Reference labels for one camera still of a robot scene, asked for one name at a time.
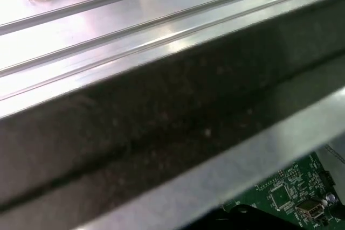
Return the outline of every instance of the green circuit board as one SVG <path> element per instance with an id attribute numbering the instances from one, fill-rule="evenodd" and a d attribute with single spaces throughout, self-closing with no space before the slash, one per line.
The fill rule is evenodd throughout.
<path id="1" fill-rule="evenodd" d="M 336 195 L 334 188 L 321 180 L 320 172 L 324 172 L 324 168 L 316 153 L 312 153 L 255 185 L 240 197 L 228 201 L 224 209 L 229 211 L 236 205 L 246 204 L 305 229 L 345 230 L 345 221 L 333 218 L 327 208 L 325 218 L 328 226 L 307 218 L 295 208 L 310 198 L 322 198 L 327 193 Z"/>

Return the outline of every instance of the capacitor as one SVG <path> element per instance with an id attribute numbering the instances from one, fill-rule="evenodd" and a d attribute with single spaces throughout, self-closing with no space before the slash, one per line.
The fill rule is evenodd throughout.
<path id="1" fill-rule="evenodd" d="M 334 204 L 337 202 L 336 196 L 332 193 L 327 193 L 325 196 L 325 199 L 328 203 L 331 203 L 331 204 Z"/>

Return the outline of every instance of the aluminum rail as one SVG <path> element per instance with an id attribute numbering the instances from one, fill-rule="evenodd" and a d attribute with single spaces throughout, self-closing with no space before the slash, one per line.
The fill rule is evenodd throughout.
<path id="1" fill-rule="evenodd" d="M 0 118 L 319 0 L 0 0 Z"/>
<path id="2" fill-rule="evenodd" d="M 344 98 L 345 88 L 75 230 L 178 229 L 343 134 Z"/>

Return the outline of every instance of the black cable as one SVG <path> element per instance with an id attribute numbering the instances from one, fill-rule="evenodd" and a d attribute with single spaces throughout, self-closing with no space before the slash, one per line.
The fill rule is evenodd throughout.
<path id="1" fill-rule="evenodd" d="M 337 158 L 341 163 L 345 164 L 345 158 L 343 158 L 337 151 L 335 151 L 329 144 L 325 146 L 326 150 Z"/>

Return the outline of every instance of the metal groove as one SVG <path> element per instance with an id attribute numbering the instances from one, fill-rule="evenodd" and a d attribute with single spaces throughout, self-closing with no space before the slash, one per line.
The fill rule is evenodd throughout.
<path id="1" fill-rule="evenodd" d="M 141 45 L 140 47 L 137 47 L 137 48 L 134 48 L 132 50 L 123 52 L 123 53 L 121 53 L 119 55 L 115 55 L 115 56 L 109 57 L 107 59 L 102 59 L 102 60 L 100 60 L 98 62 L 94 62 L 92 64 L 86 65 L 86 66 L 84 66 L 84 67 L 82 67 L 80 69 L 75 69 L 75 70 L 70 71 L 68 73 L 61 74 L 60 76 L 56 76 L 54 78 L 51 78 L 50 80 L 45 80 L 43 82 L 35 84 L 35 85 L 31 86 L 31 87 L 26 87 L 26 88 L 24 88 L 24 89 L 22 89 L 20 91 L 15 92 L 15 93 L 12 93 L 12 94 L 9 94 L 9 95 L 5 95 L 5 96 L 1 96 L 0 100 L 5 100 L 5 99 L 8 99 L 8 98 L 11 98 L 11 97 L 13 97 L 15 95 L 18 95 L 18 94 L 21 94 L 21 93 L 25 93 L 25 92 L 30 91 L 32 89 L 35 89 L 37 87 L 40 87 L 40 86 L 43 86 L 43 85 L 47 85 L 47 84 L 52 83 L 54 81 L 61 80 L 63 78 L 66 78 L 66 77 L 69 77 L 69 76 L 72 76 L 72 75 L 75 75 L 75 74 L 87 71 L 89 69 L 92 69 L 92 68 L 95 68 L 95 67 L 98 67 L 98 66 L 101 66 L 101 65 L 104 65 L 104 64 L 112 62 L 112 61 L 114 61 L 116 59 L 120 59 L 120 58 L 126 57 L 128 55 L 137 53 L 137 52 L 141 52 L 141 51 L 144 51 L 144 50 L 147 50 L 147 49 L 150 49 L 150 48 L 154 48 L 156 46 L 160 46 L 160 45 L 169 43 L 169 42 L 171 42 L 173 40 L 183 38 L 183 37 L 185 37 L 185 36 L 187 36 L 189 34 L 192 34 L 192 33 L 195 33 L 197 31 L 206 29 L 208 27 L 212 27 L 214 25 L 227 22 L 227 21 L 230 21 L 232 19 L 236 19 L 236 18 L 244 16 L 244 15 L 248 15 L 249 13 L 253 13 L 253 12 L 256 12 L 256 11 L 268 8 L 270 6 L 273 6 L 273 5 L 276 5 L 276 4 L 285 2 L 285 1 L 289 1 L 289 0 L 273 0 L 273 1 L 270 1 L 270 2 L 265 3 L 263 5 L 256 6 L 255 8 L 251 8 L 251 9 L 245 10 L 243 12 L 237 13 L 235 15 L 225 17 L 223 19 L 219 19 L 219 20 L 216 20 L 216 21 L 213 21 L 213 22 L 205 23 L 205 24 L 200 25 L 200 26 L 192 27 L 192 28 L 190 28 L 188 30 L 185 30 L 185 31 L 181 32 L 181 33 L 176 33 L 176 34 L 174 34 L 174 35 L 172 35 L 170 37 L 166 37 L 166 38 L 160 39 L 160 40 L 155 41 L 155 42 L 151 42 L 151 43 L 146 44 L 146 45 Z"/>
<path id="2" fill-rule="evenodd" d="M 0 36 L 33 27 L 39 24 L 47 23 L 59 18 L 75 15 L 87 10 L 99 8 L 108 4 L 116 3 L 123 0 L 88 0 L 78 4 L 59 8 L 50 12 L 41 13 L 39 15 L 20 19 L 14 22 L 0 25 Z"/>
<path id="3" fill-rule="evenodd" d="M 102 45 L 106 45 L 108 42 L 114 40 L 114 39 L 118 39 L 121 37 L 125 37 L 128 36 L 130 34 L 133 33 L 137 33 L 139 31 L 151 28 L 153 26 L 156 25 L 160 25 L 162 23 L 166 23 L 169 21 L 172 21 L 174 19 L 179 19 L 185 16 L 189 16 L 192 14 L 197 14 L 199 12 L 202 11 L 206 11 L 206 10 L 210 10 L 212 8 L 216 8 L 217 6 L 220 5 L 224 5 L 224 4 L 229 4 L 231 2 L 235 2 L 235 1 L 239 1 L 239 0 L 215 0 L 215 1 L 211 1 L 202 5 L 198 5 L 198 6 L 194 6 L 192 8 L 189 9 L 185 9 L 183 11 L 177 12 L 177 13 L 172 13 L 170 15 L 167 15 L 165 17 L 161 17 L 159 19 L 156 20 L 151 20 L 148 21 L 146 23 L 142 23 L 142 24 L 138 24 L 132 27 L 128 27 L 126 29 L 120 30 L 120 31 L 116 31 L 116 32 L 112 32 L 103 36 L 99 36 L 97 38 L 88 40 L 88 41 L 84 41 L 82 43 L 76 44 L 76 45 L 72 45 L 70 47 L 52 52 L 52 53 L 48 53 L 46 55 L 40 56 L 40 57 L 36 57 L 34 59 L 31 60 L 26 60 L 24 62 L 9 66 L 9 67 L 5 67 L 0 69 L 0 77 L 12 74 L 12 73 L 16 73 L 25 69 L 29 69 L 38 65 L 42 65 L 46 62 L 50 62 L 52 60 L 56 60 L 56 59 L 61 59 L 61 58 L 68 58 L 68 56 L 73 55 L 75 53 L 80 53 L 80 52 L 84 52 L 93 48 L 96 48 L 98 46 L 102 46 Z"/>

